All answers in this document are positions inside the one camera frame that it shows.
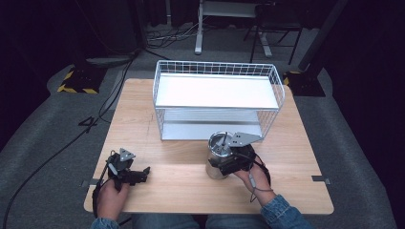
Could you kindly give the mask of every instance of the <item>white wire rack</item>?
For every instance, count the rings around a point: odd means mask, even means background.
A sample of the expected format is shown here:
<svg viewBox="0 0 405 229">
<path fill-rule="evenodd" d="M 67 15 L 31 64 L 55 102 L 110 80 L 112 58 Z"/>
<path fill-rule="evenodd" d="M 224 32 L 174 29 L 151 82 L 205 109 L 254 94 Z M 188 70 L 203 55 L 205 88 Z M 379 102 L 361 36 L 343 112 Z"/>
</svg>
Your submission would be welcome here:
<svg viewBox="0 0 405 229">
<path fill-rule="evenodd" d="M 153 100 L 162 140 L 217 132 L 265 137 L 285 92 L 274 65 L 159 61 Z"/>
</svg>

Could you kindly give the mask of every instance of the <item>metal bracket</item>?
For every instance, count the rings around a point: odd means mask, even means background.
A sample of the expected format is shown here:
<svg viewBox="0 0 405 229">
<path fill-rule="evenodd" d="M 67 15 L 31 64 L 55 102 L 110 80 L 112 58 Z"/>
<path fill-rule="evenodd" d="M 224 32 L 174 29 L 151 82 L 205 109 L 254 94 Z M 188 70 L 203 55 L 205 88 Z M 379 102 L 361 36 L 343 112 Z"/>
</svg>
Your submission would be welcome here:
<svg viewBox="0 0 405 229">
<path fill-rule="evenodd" d="M 98 179 L 92 178 L 90 181 L 83 179 L 81 180 L 81 184 L 79 185 L 81 188 L 86 188 L 88 189 L 90 186 L 94 185 L 96 186 L 98 183 Z"/>
<path fill-rule="evenodd" d="M 235 135 L 233 135 L 228 145 L 230 147 L 243 147 L 258 140 L 262 140 L 262 138 L 259 135 L 251 135 L 237 132 L 235 133 Z"/>
<path fill-rule="evenodd" d="M 126 160 L 132 159 L 134 157 L 135 157 L 135 155 L 132 154 L 131 152 L 126 151 L 123 148 L 119 149 L 119 160 L 120 161 L 126 161 Z"/>
<path fill-rule="evenodd" d="M 325 184 L 331 184 L 331 180 L 329 178 L 324 178 L 324 176 L 312 176 L 313 182 L 325 182 Z"/>
<path fill-rule="evenodd" d="M 108 168 L 110 168 L 111 172 L 112 172 L 115 176 L 118 175 L 118 171 L 117 171 L 116 167 L 114 167 L 114 165 L 113 165 L 112 163 L 109 163 L 109 164 L 108 164 Z"/>
</svg>

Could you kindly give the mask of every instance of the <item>dark background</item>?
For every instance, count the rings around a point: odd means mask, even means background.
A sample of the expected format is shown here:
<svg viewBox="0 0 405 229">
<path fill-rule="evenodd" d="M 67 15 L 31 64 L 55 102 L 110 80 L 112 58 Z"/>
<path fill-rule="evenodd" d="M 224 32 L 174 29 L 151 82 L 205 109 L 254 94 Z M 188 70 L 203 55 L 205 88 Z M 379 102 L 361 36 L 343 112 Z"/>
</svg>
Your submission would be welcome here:
<svg viewBox="0 0 405 229">
<path fill-rule="evenodd" d="M 57 2 L 64 11 L 57 20 L 47 1 L 1 1 L 0 149 L 49 96 L 48 79 L 74 62 L 72 49 L 83 58 L 111 54 L 95 33 L 109 47 L 120 51 L 142 47 L 135 4 L 122 1 L 111 11 L 105 11 L 108 5 L 101 2 L 79 1 L 88 20 L 97 25 L 91 28 L 75 1 Z M 180 0 L 170 1 L 172 12 L 176 13 L 172 15 L 176 26 L 196 20 L 196 14 L 188 12 L 198 7 L 198 1 L 187 2 L 182 8 Z M 335 2 L 310 1 L 298 5 L 305 26 L 320 28 Z M 142 3 L 146 8 L 145 21 L 152 26 L 167 23 L 165 1 Z M 405 162 L 404 18 L 403 1 L 351 0 L 311 62 L 321 63 L 328 71 L 333 97 L 387 190 L 398 228 L 405 227 L 401 218 L 405 216 L 405 198 L 401 195 Z M 126 35 L 111 37 L 117 28 Z M 136 38 L 117 42 L 121 37 Z"/>
</svg>

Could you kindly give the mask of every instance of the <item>black wire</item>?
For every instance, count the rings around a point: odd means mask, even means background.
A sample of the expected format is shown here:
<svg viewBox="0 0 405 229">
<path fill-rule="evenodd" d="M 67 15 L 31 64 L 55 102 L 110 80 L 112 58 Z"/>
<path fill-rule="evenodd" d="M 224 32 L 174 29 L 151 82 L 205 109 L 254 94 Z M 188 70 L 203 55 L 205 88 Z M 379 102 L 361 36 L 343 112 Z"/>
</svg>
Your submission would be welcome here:
<svg viewBox="0 0 405 229">
<path fill-rule="evenodd" d="M 186 40 L 186 39 L 188 39 L 190 36 L 196 35 L 196 33 L 192 33 L 192 34 L 186 35 L 189 31 L 191 31 L 191 30 L 192 30 L 193 28 L 195 28 L 195 27 L 196 27 L 196 26 L 193 26 L 193 27 L 191 27 L 191 28 L 189 28 L 189 29 L 182 29 L 182 31 L 180 31 L 180 29 L 177 28 L 177 31 L 176 31 L 175 33 L 170 34 L 170 32 L 173 30 L 173 29 L 172 29 L 172 30 L 170 30 L 166 35 L 158 36 L 158 37 L 152 37 L 152 38 L 150 38 L 150 39 L 159 39 L 159 38 L 162 38 L 161 41 L 160 41 L 160 44 L 159 44 L 159 45 L 155 45 L 155 44 L 152 44 L 152 42 L 154 42 L 154 41 L 149 41 L 149 40 L 148 40 L 147 47 L 150 48 L 150 49 L 166 48 L 166 47 L 172 45 L 173 43 L 175 43 L 176 41 L 183 41 L 183 40 Z"/>
<path fill-rule="evenodd" d="M 78 8 L 80 9 L 81 14 L 83 15 L 83 17 L 86 19 L 87 24 L 89 25 L 89 27 L 92 29 L 93 33 L 95 34 L 97 40 L 100 42 L 101 45 L 103 45 L 107 50 L 109 50 L 110 52 L 113 52 L 115 54 L 132 54 L 131 52 L 117 52 L 113 49 L 111 49 L 110 47 L 108 47 L 104 41 L 98 36 L 95 27 L 92 25 L 92 23 L 90 22 L 90 19 L 87 17 L 86 13 L 84 12 L 84 10 L 81 8 L 80 4 L 78 4 L 77 0 L 75 0 L 75 3 L 77 4 Z"/>
<path fill-rule="evenodd" d="M 94 191 L 92 193 L 93 215 L 95 216 L 95 218 L 97 218 L 97 214 L 98 214 L 98 211 L 97 211 L 98 194 L 100 193 L 101 187 L 104 185 L 104 183 L 102 183 L 102 178 L 104 177 L 104 174 L 107 171 L 107 168 L 108 168 L 108 161 L 105 164 L 104 169 L 102 170 L 102 173 L 101 173 L 101 177 L 98 180 L 98 182 L 96 184 L 96 188 L 94 189 Z"/>
<path fill-rule="evenodd" d="M 131 59 L 131 61 L 125 66 L 124 71 L 122 71 L 122 78 L 121 78 L 121 83 L 119 86 L 119 91 L 122 89 L 122 85 L 123 85 L 123 79 L 125 78 L 125 75 L 128 72 L 129 67 L 131 66 L 131 64 L 134 62 L 134 59 Z M 52 155 L 51 157 L 49 157 L 44 163 L 42 163 L 35 171 L 33 171 L 25 180 L 24 182 L 20 185 L 20 187 L 18 187 L 17 191 L 15 191 L 15 193 L 12 195 L 9 204 L 7 206 L 4 218 L 3 218 L 3 229 L 7 228 L 7 220 L 9 217 L 9 213 L 10 213 L 10 209 L 12 206 L 12 203 L 14 202 L 15 198 L 17 197 L 17 195 L 20 193 L 20 191 L 23 189 L 23 187 L 28 183 L 28 181 L 30 181 L 30 179 L 35 176 L 45 165 L 47 165 L 52 159 L 54 159 L 55 157 L 57 157 L 60 153 L 62 153 L 64 150 L 66 150 L 69 146 L 71 146 L 73 143 L 75 143 L 81 136 L 84 135 L 84 133 L 88 132 L 95 124 L 97 124 L 97 122 L 100 120 L 100 118 L 105 115 L 107 113 L 107 111 L 110 109 L 110 107 L 113 105 L 113 103 L 116 101 L 117 96 L 119 94 L 119 91 L 117 92 L 114 100 L 110 103 L 110 105 L 106 108 L 106 110 L 102 113 L 99 114 L 99 117 L 96 119 L 95 122 L 91 123 L 84 131 L 82 131 L 79 135 L 77 135 L 73 140 L 71 140 L 68 144 L 66 144 L 64 147 L 62 147 L 62 149 L 60 149 L 58 152 L 56 152 L 54 155 Z"/>
<path fill-rule="evenodd" d="M 130 220 L 131 220 L 131 218 L 128 218 L 128 219 L 126 219 L 126 220 L 120 222 L 120 223 L 119 223 L 119 226 L 122 226 L 123 224 L 129 222 Z"/>
<path fill-rule="evenodd" d="M 157 37 L 161 37 L 160 31 L 147 31 L 146 32 L 146 38 L 150 38 L 150 39 L 155 39 Z"/>
<path fill-rule="evenodd" d="M 190 28 L 184 28 L 184 29 L 180 29 L 180 28 L 179 28 L 179 31 L 181 31 L 181 32 L 186 32 L 186 31 L 189 31 L 191 28 L 192 28 L 192 27 L 190 27 Z M 155 39 L 155 38 L 161 38 L 161 37 L 164 37 L 164 36 L 169 35 L 170 31 L 172 31 L 172 30 L 173 30 L 173 28 L 170 29 L 170 30 L 147 31 L 146 33 L 153 33 L 154 35 L 151 37 L 151 39 Z M 167 32 L 166 35 L 162 35 L 162 34 L 160 33 L 161 31 L 169 31 L 169 32 Z"/>
<path fill-rule="evenodd" d="M 98 110 L 98 117 L 99 117 L 101 120 L 103 120 L 103 121 L 105 121 L 105 122 L 108 122 L 108 123 L 111 123 L 110 121 L 105 120 L 105 119 L 103 118 L 103 116 L 108 112 L 108 110 L 111 108 L 111 106 L 112 106 L 112 105 L 114 104 L 114 102 L 117 100 L 118 95 L 119 95 L 119 92 L 120 92 L 121 89 L 122 89 L 125 76 L 126 76 L 126 74 L 127 74 L 127 72 L 128 72 L 129 67 L 130 67 L 131 64 L 134 62 L 134 59 L 135 59 L 135 58 L 131 59 L 131 61 L 130 61 L 129 63 L 127 63 L 127 65 L 125 66 L 125 68 L 122 70 L 122 77 L 121 77 L 121 79 L 120 79 L 119 82 L 116 84 L 116 86 L 114 87 L 113 91 L 110 93 L 110 95 L 107 97 L 107 99 L 104 101 L 104 103 L 101 105 L 100 109 Z M 112 102 L 110 103 L 110 105 L 104 110 L 104 112 L 101 112 L 101 110 L 102 110 L 102 108 L 104 107 L 104 105 L 107 103 L 107 101 L 111 98 L 111 96 L 112 96 L 112 95 L 114 94 L 114 92 L 116 91 L 118 85 L 119 85 L 119 89 L 118 89 L 118 91 L 117 91 L 117 93 L 116 93 L 116 96 L 114 97 L 113 101 L 112 101 Z"/>
<path fill-rule="evenodd" d="M 127 59 L 123 59 L 123 60 L 118 60 L 118 61 L 109 61 L 109 62 L 105 62 L 105 63 L 93 63 L 93 62 L 89 62 L 89 64 L 91 64 L 92 66 L 94 66 L 95 68 L 104 68 L 104 69 L 109 69 L 109 68 L 114 68 L 114 67 L 118 67 L 121 65 L 125 65 L 127 64 L 129 61 L 131 61 L 131 59 L 134 58 L 133 56 L 128 56 Z"/>
<path fill-rule="evenodd" d="M 23 189 L 23 187 L 30 181 L 30 179 L 35 176 L 48 162 L 50 162 L 52 159 L 54 159 L 56 156 L 58 156 L 60 153 L 62 153 L 64 150 L 66 150 L 69 146 L 71 146 L 75 141 L 77 141 L 84 133 L 86 133 L 90 128 L 92 128 L 96 123 L 98 122 L 98 118 L 96 119 L 95 122 L 91 123 L 84 131 L 82 131 L 79 135 L 77 135 L 73 140 L 71 140 L 68 144 L 66 144 L 62 149 L 60 149 L 56 154 L 52 155 L 49 157 L 44 163 L 42 163 L 33 173 L 30 174 L 28 178 L 24 180 L 24 182 L 20 185 L 20 187 L 15 191 L 14 195 L 12 195 L 12 198 L 9 201 L 9 204 L 6 209 L 6 213 L 3 218 L 3 229 L 7 228 L 7 218 L 9 216 L 9 212 L 12 206 L 12 203 L 14 202 L 15 198 L 17 197 L 18 193 Z"/>
<path fill-rule="evenodd" d="M 250 177 L 251 178 L 253 178 L 253 175 L 251 174 L 251 168 L 249 169 L 249 179 L 250 179 Z M 256 199 L 256 195 L 255 195 L 255 191 L 256 190 L 258 190 L 258 191 L 261 191 L 261 192 L 273 192 L 274 190 L 273 189 L 271 189 L 271 187 L 270 187 L 270 189 L 260 189 L 260 188 L 257 188 L 256 187 L 256 185 L 255 186 L 253 186 L 253 190 L 252 190 L 252 192 L 251 192 L 251 196 L 250 196 L 250 202 L 253 202 L 255 199 Z"/>
<path fill-rule="evenodd" d="M 157 53 L 155 53 L 155 52 L 152 52 L 152 51 L 149 51 L 149 50 L 146 50 L 146 49 L 144 49 L 146 52 L 148 52 L 148 53 L 150 53 L 150 54 L 153 54 L 153 55 L 155 55 L 155 56 L 158 56 L 158 57 L 160 57 L 160 58 L 163 58 L 163 59 L 165 59 L 165 60 L 170 60 L 169 58 L 167 58 L 166 56 L 164 56 L 164 55 L 160 55 L 160 54 L 157 54 Z"/>
<path fill-rule="evenodd" d="M 257 154 L 256 154 L 256 157 L 258 157 L 258 158 L 260 159 L 260 161 L 262 162 L 262 164 L 260 164 L 259 162 L 257 162 L 255 159 L 252 159 L 252 158 L 250 158 L 250 157 L 248 157 L 248 156 L 245 156 L 245 155 L 242 155 L 242 154 L 235 154 L 235 156 L 244 157 L 244 158 L 250 160 L 250 162 L 257 164 L 257 165 L 259 166 L 259 168 L 262 169 L 263 173 L 265 173 L 266 178 L 267 178 L 267 182 L 268 182 L 268 184 L 269 184 L 270 187 L 271 187 L 271 176 L 270 176 L 270 173 L 268 172 L 268 168 L 266 168 L 266 166 L 265 166 L 265 164 L 263 163 L 262 159 L 261 159 Z"/>
</svg>

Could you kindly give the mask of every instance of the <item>white shelf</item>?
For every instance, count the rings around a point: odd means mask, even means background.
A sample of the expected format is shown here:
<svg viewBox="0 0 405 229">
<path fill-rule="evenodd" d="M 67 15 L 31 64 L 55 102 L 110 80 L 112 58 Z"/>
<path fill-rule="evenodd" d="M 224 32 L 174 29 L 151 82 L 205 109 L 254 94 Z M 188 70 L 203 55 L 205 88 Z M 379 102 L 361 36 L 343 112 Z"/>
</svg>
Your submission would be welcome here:
<svg viewBox="0 0 405 229">
<path fill-rule="evenodd" d="M 230 17 L 255 17 L 254 8 L 257 4 L 210 2 L 203 3 L 203 15 L 230 16 Z"/>
<path fill-rule="evenodd" d="M 278 110 L 267 76 L 171 74 L 160 76 L 157 108 Z"/>
<path fill-rule="evenodd" d="M 228 125 L 228 124 L 193 124 L 193 123 L 165 123 L 161 138 L 164 140 L 207 140 L 217 132 L 244 132 L 262 136 L 258 125 Z"/>
</svg>

